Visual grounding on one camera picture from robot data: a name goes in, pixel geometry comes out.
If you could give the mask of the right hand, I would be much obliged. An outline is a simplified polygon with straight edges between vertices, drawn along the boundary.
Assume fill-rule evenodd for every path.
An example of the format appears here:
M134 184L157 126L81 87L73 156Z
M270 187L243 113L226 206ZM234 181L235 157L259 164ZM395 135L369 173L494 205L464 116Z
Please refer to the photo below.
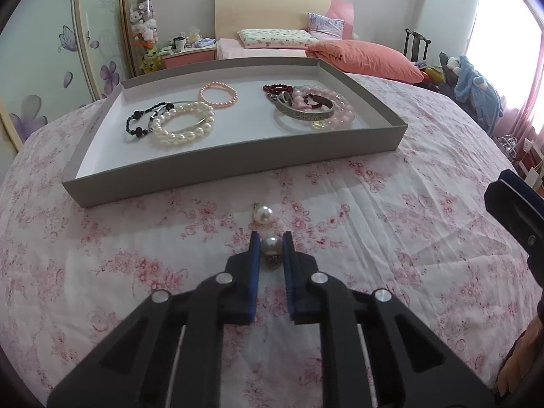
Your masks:
M527 325L525 333L516 341L514 352L505 361L497 377L497 389L501 396L513 393L522 378L530 371L543 347L543 323L536 317Z

